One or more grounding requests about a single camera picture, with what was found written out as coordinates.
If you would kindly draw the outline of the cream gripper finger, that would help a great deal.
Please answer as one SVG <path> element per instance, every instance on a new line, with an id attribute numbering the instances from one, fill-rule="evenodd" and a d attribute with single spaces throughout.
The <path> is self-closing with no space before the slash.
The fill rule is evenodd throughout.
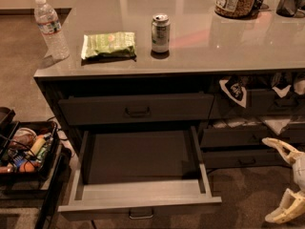
<path id="1" fill-rule="evenodd" d="M 302 153 L 298 151 L 297 148 L 282 140 L 272 137 L 264 137 L 262 142 L 265 145 L 276 149 L 284 161 L 290 165 L 294 164 L 296 160 L 302 156 Z"/>
<path id="2" fill-rule="evenodd" d="M 279 206 L 265 217 L 269 223 L 285 223 L 305 213 L 305 193 L 287 188 Z"/>

